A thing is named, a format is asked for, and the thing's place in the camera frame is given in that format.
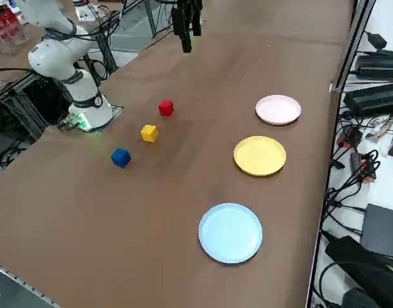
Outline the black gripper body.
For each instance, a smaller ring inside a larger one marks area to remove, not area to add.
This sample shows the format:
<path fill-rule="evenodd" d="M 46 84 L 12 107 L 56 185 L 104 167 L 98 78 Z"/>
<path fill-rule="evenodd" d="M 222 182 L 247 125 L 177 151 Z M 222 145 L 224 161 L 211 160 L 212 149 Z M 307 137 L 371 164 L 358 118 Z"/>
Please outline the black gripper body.
<path fill-rule="evenodd" d="M 190 19 L 192 16 L 192 3 L 191 0 L 175 1 L 173 4 L 173 18 L 174 19 Z"/>

